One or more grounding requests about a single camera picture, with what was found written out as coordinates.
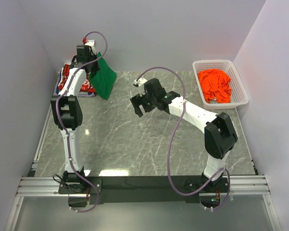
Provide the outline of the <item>green t-shirt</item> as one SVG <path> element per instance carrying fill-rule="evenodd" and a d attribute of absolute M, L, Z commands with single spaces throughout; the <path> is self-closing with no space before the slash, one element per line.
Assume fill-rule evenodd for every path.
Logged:
<path fill-rule="evenodd" d="M 97 95 L 104 100 L 108 100 L 113 85 L 116 81 L 117 74 L 108 66 L 104 58 L 98 60 L 97 64 L 99 70 L 90 73 L 89 81 L 95 89 Z"/>

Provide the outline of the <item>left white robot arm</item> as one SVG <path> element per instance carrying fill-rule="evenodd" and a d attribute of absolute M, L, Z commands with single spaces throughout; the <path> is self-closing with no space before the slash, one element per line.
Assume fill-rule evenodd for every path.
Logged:
<path fill-rule="evenodd" d="M 60 129 L 65 152 L 65 171 L 60 181 L 60 193 L 85 193 L 90 191 L 86 182 L 84 166 L 80 157 L 79 129 L 83 113 L 78 101 L 81 87 L 88 75 L 98 71 L 98 63 L 87 64 L 97 58 L 94 45 L 86 42 L 77 46 L 77 54 L 71 64 L 64 67 L 62 77 L 66 79 L 57 95 L 51 97 L 51 107 L 55 124 Z"/>

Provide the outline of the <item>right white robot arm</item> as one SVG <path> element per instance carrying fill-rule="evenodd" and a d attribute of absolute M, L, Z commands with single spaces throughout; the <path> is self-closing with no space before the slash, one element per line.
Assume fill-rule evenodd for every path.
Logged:
<path fill-rule="evenodd" d="M 179 121 L 189 122 L 204 134 L 204 146 L 209 156 L 201 176 L 202 186 L 192 194 L 201 190 L 214 191 L 219 186 L 226 160 L 238 140 L 230 116 L 225 112 L 217 114 L 207 111 L 174 91 L 166 92 L 156 78 L 136 79 L 133 84 L 139 88 L 139 93 L 130 101 L 139 117 L 156 108 L 178 116 Z"/>

